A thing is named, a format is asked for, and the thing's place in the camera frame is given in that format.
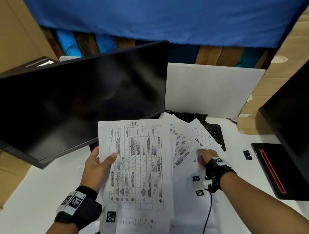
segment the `wrist-mounted device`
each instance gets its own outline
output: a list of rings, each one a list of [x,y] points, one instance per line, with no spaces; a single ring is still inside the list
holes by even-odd
[[[212,184],[208,185],[208,190],[211,193],[215,193],[218,189],[221,189],[220,179],[227,172],[236,174],[231,165],[220,157],[214,157],[206,164],[205,179],[212,180]]]
[[[79,186],[58,207],[55,222],[74,223],[81,230],[96,221],[102,212],[102,205],[95,201],[97,196],[93,189]]]

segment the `fingernail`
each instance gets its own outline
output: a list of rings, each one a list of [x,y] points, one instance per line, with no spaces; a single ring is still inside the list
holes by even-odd
[[[114,153],[111,154],[111,156],[112,156],[113,158],[117,158],[117,153],[114,152]]]

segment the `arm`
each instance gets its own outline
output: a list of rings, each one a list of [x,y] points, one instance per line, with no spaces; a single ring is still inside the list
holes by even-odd
[[[218,157],[211,149],[199,153],[203,156],[201,166]],[[225,173],[220,187],[251,233],[309,233],[309,221],[305,217],[235,173]]]
[[[99,162],[99,147],[95,147],[91,152],[89,158],[86,160],[85,169],[82,176],[80,185],[87,186],[97,193],[100,191],[101,184],[104,180],[106,169],[117,158],[116,153],[112,153],[102,163]],[[46,234],[77,234],[79,229],[75,224],[63,224],[54,222],[48,229]]]

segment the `monitor screen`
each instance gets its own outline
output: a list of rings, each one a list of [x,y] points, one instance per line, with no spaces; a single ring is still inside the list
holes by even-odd
[[[0,140],[38,161],[98,137],[98,121],[164,112],[169,42],[0,78]]]
[[[293,75],[260,111],[309,184],[308,74],[309,62]]]

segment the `white board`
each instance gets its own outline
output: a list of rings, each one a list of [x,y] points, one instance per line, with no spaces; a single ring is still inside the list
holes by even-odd
[[[165,109],[238,117],[264,69],[168,63]]]

